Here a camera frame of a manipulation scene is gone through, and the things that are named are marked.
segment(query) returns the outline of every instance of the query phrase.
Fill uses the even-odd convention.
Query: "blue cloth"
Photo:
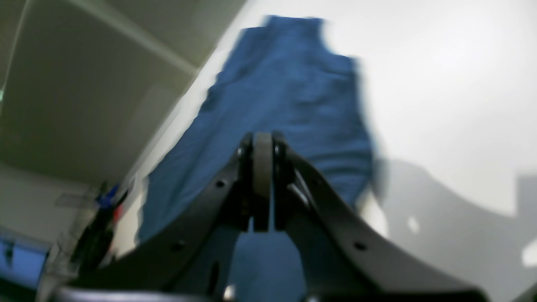
[[[321,23],[273,16],[244,30],[198,116],[149,175],[142,242],[186,209],[246,132],[282,131],[354,207],[372,172],[372,144],[354,62],[323,46]],[[296,302],[306,291],[296,247],[274,231],[241,235],[229,283],[243,302]]]

